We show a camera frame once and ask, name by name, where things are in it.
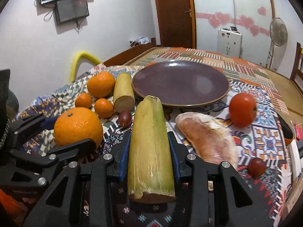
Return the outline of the large orange front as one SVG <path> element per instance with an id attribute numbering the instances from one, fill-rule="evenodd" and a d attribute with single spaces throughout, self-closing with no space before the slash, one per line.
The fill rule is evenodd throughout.
<path id="1" fill-rule="evenodd" d="M 97 114 L 88 108 L 73 108 L 64 112 L 54 124 L 54 141 L 57 146 L 91 139 L 98 148 L 103 139 L 103 126 Z"/>

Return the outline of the large orange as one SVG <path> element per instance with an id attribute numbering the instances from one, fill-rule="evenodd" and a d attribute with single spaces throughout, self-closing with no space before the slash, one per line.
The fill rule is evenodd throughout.
<path id="1" fill-rule="evenodd" d="M 96 98 L 108 96 L 115 87 L 115 78 L 109 72 L 100 72 L 87 82 L 88 92 Z"/>
<path id="2" fill-rule="evenodd" d="M 97 114 L 88 108 L 73 108 L 64 112 L 54 124 L 54 141 L 57 146 L 91 139 L 98 148 L 103 139 L 103 126 Z"/>

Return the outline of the small mandarin front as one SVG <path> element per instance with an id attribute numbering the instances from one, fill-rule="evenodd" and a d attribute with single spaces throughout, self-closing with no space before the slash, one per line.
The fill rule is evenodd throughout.
<path id="1" fill-rule="evenodd" d="M 110 118 L 115 112 L 113 104 L 105 98 L 95 101 L 94 110 L 100 118 Z"/>

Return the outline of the small mandarin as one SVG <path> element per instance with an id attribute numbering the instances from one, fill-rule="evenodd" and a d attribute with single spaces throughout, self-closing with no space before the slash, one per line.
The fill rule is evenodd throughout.
<path id="1" fill-rule="evenodd" d="M 95 101 L 94 110 L 100 118 L 110 118 L 115 112 L 113 104 L 105 98 Z"/>
<path id="2" fill-rule="evenodd" d="M 90 109 L 92 106 L 92 98 L 89 94 L 82 92 L 74 103 L 75 107 L 83 107 Z"/>

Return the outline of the patterned patchwork tablecloth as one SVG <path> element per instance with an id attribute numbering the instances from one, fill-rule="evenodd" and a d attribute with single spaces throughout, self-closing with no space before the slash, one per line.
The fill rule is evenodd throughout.
<path id="1" fill-rule="evenodd" d="M 98 66 L 84 73 L 71 84 L 57 89 L 53 93 L 38 97 L 32 104 L 20 111 L 16 117 L 23 118 L 34 114 L 59 116 L 74 107 L 77 96 L 87 90 L 87 82 L 100 72 L 109 72 L 113 76 L 128 73 L 134 76 L 141 66 Z M 222 100 L 196 108 L 196 112 L 210 115 L 219 120 L 234 138 L 238 165 L 236 167 L 245 183 L 257 194 L 265 207 L 273 226 L 278 226 L 284 211 L 284 204 L 291 187 L 291 166 L 289 154 L 277 112 L 268 94 L 261 87 L 247 84 L 235 79 L 228 79 L 230 89 Z M 246 128 L 234 126 L 229 118 L 229 104 L 238 93 L 249 93 L 256 100 L 257 116 Z M 266 164 L 266 171 L 254 178 L 248 171 L 253 158 L 260 158 Z M 114 186 L 118 197 L 116 226 L 181 226 L 184 219 L 185 197 L 180 197 L 170 204 L 137 204 L 125 199 L 126 188 Z"/>

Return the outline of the dark red grape right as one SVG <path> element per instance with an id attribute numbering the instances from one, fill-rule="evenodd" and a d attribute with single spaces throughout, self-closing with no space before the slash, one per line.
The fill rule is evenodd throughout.
<path id="1" fill-rule="evenodd" d="M 260 177 L 266 171 L 266 164 L 260 158 L 253 158 L 248 166 L 249 173 L 254 177 Z"/>

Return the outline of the dark red grape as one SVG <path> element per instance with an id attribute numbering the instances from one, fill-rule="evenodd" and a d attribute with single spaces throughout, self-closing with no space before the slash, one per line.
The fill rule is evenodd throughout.
<path id="1" fill-rule="evenodd" d="M 129 111 L 124 110 L 119 114 L 118 117 L 119 125 L 122 127 L 130 127 L 132 122 L 132 115 Z"/>
<path id="2" fill-rule="evenodd" d="M 266 171 L 266 164 L 260 158 L 253 158 L 248 166 L 249 173 L 254 177 L 260 177 Z"/>

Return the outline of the small mandarin rear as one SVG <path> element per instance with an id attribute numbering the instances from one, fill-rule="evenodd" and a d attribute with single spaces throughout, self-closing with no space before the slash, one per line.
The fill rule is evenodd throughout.
<path id="1" fill-rule="evenodd" d="M 82 92 L 74 103 L 75 107 L 83 107 L 90 109 L 92 106 L 92 98 L 89 94 Z"/>

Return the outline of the dark red grape centre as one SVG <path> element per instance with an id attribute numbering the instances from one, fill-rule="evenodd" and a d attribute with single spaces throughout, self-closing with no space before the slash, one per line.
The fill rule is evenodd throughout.
<path id="1" fill-rule="evenodd" d="M 122 127 L 130 127 L 132 122 L 132 115 L 129 111 L 124 110 L 119 114 L 118 117 L 119 125 Z"/>

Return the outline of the red tomato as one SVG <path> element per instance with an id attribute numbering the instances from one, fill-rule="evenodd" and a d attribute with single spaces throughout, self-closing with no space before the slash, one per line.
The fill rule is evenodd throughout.
<path id="1" fill-rule="evenodd" d="M 253 123 L 257 115 L 254 97 L 249 93 L 238 93 L 230 101 L 229 115 L 232 123 L 244 128 Z"/>

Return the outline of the yellow foam tube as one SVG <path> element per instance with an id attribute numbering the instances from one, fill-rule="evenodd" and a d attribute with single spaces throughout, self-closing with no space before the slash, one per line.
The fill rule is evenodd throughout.
<path id="1" fill-rule="evenodd" d="M 80 68 L 80 65 L 83 63 L 90 63 L 92 66 L 97 66 L 102 63 L 95 55 L 87 51 L 76 52 L 69 72 L 69 82 L 73 82 L 77 78 L 77 73 Z"/>

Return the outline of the dark purple ceramic plate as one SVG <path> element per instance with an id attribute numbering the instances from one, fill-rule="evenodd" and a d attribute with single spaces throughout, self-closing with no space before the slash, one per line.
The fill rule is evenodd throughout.
<path id="1" fill-rule="evenodd" d="M 165 106 L 201 107 L 224 98 L 229 81 L 217 69 L 192 61 L 155 63 L 138 71 L 132 80 L 134 92 L 156 96 Z"/>

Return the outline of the clothes pile on chair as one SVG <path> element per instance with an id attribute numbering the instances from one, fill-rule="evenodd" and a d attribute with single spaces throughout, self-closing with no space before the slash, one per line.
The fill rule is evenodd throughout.
<path id="1" fill-rule="evenodd" d="M 134 40 L 130 40 L 130 47 L 133 48 L 138 45 L 146 45 L 150 43 L 149 37 L 144 36 L 144 37 L 137 37 Z"/>

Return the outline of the standing electric fan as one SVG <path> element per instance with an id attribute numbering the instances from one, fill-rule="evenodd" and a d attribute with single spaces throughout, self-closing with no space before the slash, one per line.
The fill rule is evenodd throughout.
<path id="1" fill-rule="evenodd" d="M 286 24 L 280 17 L 272 19 L 270 23 L 271 45 L 266 67 L 277 71 L 280 67 L 288 42 L 288 31 Z"/>

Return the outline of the brown wooden door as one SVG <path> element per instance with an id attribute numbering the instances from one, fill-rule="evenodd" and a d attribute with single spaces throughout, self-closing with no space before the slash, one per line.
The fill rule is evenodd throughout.
<path id="1" fill-rule="evenodd" d="M 194 0 L 155 0 L 164 47 L 196 48 Z"/>

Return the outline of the sliding wardrobe with hearts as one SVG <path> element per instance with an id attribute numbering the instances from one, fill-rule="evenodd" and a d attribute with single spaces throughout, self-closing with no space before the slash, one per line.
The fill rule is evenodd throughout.
<path id="1" fill-rule="evenodd" d="M 271 46 L 271 0 L 194 0 L 197 49 L 216 52 L 218 31 L 237 28 L 242 34 L 241 57 L 265 64 Z"/>

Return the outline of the small black wall monitor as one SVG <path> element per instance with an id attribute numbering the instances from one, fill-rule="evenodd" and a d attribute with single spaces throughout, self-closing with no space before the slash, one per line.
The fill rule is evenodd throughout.
<path id="1" fill-rule="evenodd" d="M 76 22 L 89 16 L 87 0 L 59 0 L 54 6 L 55 21 L 58 26 Z"/>

